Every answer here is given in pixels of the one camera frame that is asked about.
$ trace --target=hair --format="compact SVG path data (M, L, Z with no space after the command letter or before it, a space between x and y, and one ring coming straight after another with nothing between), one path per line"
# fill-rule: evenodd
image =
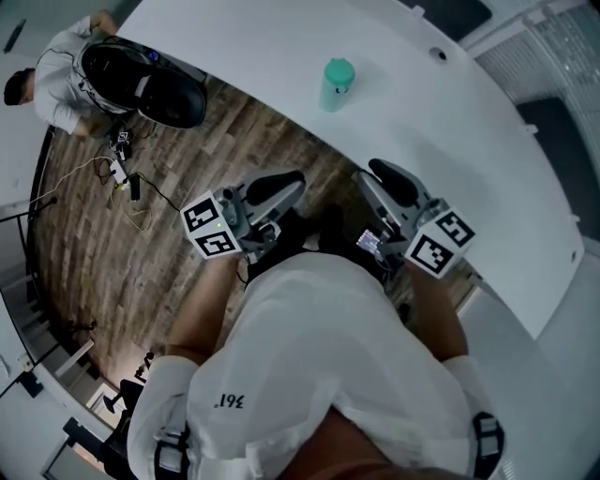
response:
M18 71L8 79L7 86L4 87L4 102L7 105L19 105L21 103L25 93L25 84L29 74L34 70L34 68L26 68Z

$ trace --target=person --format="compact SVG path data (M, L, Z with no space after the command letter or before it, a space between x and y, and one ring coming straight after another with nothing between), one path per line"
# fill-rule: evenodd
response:
M205 263L133 412L127 451L138 479L492 474L503 430L445 284L406 263L412 333L365 258L347 245L334 251L340 222L325 225L317 252L282 228L275 249L248 269L218 352L239 257Z
M16 72L7 81L4 101L7 105L35 102L37 115L69 134L94 136L111 123L84 92L81 76L73 64L96 32L116 35L118 26L106 10L87 16L54 37L44 49L35 68Z

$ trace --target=extension cord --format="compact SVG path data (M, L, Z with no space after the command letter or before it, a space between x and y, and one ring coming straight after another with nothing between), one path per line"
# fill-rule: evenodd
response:
M119 160L111 163L111 175L114 179L114 188L118 190L127 190L129 188L128 175Z

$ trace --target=white sleeve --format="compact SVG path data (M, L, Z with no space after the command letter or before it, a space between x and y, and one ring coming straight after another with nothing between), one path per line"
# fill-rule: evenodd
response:
M75 112L66 103L58 103L56 107L54 107L52 118L48 119L48 121L70 135L75 130L80 118L82 118L81 114Z
M155 435L167 425L175 409L185 409L189 383L198 365L180 356L164 356L150 367L127 434L129 468L139 480L154 480Z
M481 383L477 362L470 356L463 355L451 358L442 363L457 379L465 392L473 414L486 412L494 413L493 405Z
M81 38L88 38L92 36L92 30L90 29L91 17L88 15L87 17L83 17L78 22L72 24L67 32L77 35Z

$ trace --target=white table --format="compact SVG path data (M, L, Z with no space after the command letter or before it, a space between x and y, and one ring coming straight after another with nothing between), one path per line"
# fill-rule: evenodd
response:
M502 90L396 0L143 0L119 35L230 83L361 167L383 158L417 175L475 227L467 260L542 331L583 252L561 186ZM357 71L333 114L318 108L332 57Z

